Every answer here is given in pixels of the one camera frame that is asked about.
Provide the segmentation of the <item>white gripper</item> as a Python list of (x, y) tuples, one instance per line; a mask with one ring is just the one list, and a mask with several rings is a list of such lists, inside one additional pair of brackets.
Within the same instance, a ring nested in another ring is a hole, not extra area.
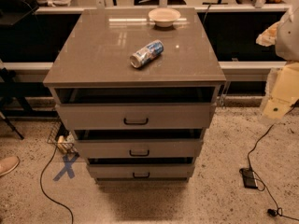
[[(256, 38), (264, 47), (276, 44), (278, 22), (265, 29)], [(299, 100), (299, 63), (286, 63), (270, 70), (266, 81), (265, 97), (261, 103), (262, 116), (266, 119), (282, 119), (291, 106)]]

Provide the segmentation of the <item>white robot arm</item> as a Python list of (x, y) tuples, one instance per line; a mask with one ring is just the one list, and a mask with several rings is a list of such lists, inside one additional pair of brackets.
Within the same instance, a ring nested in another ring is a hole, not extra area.
[(299, 100), (299, 6), (289, 8), (280, 21), (258, 35), (256, 43), (274, 45), (276, 55), (286, 61), (269, 73), (261, 104), (265, 118), (282, 119)]

